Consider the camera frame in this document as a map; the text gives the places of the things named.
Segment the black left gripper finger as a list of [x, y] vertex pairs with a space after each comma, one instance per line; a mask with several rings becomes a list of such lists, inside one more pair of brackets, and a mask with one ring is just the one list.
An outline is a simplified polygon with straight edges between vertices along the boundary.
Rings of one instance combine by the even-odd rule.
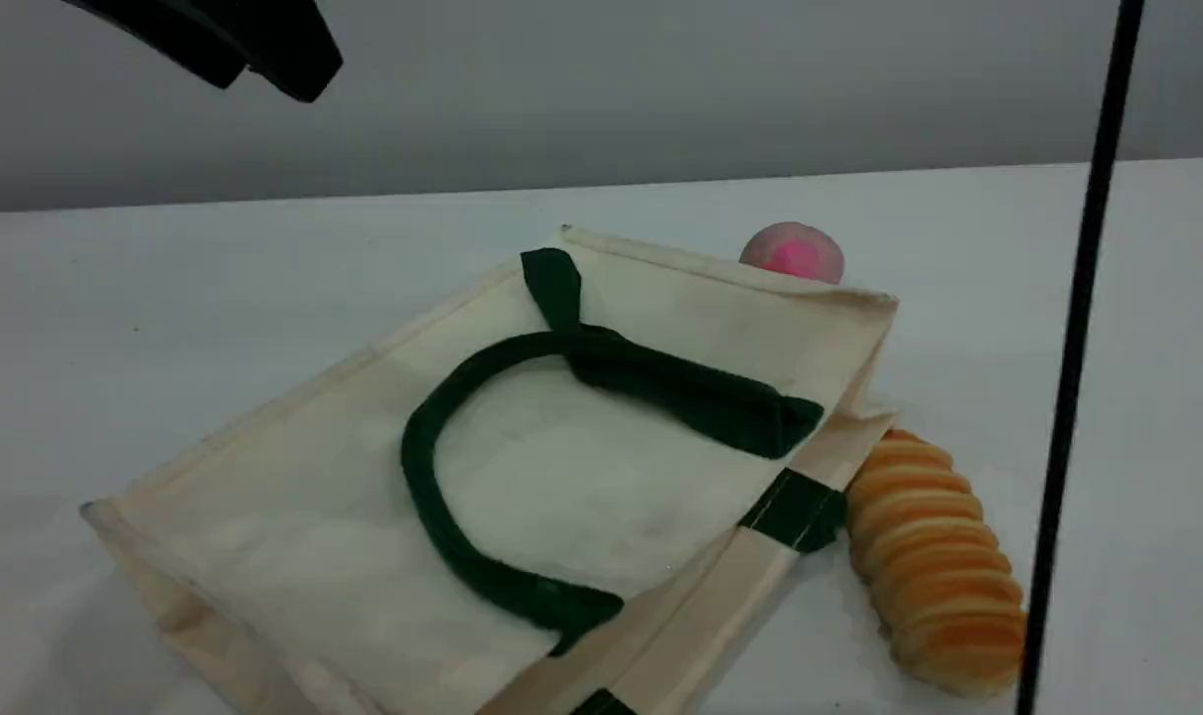
[[209, 85], [226, 89], [247, 67], [232, 45], [170, 2], [70, 1], [69, 5], [128, 32]]
[[343, 66], [315, 1], [180, 1], [200, 28], [197, 54], [211, 60], [211, 84], [229, 87], [250, 70], [279, 91], [314, 104]]

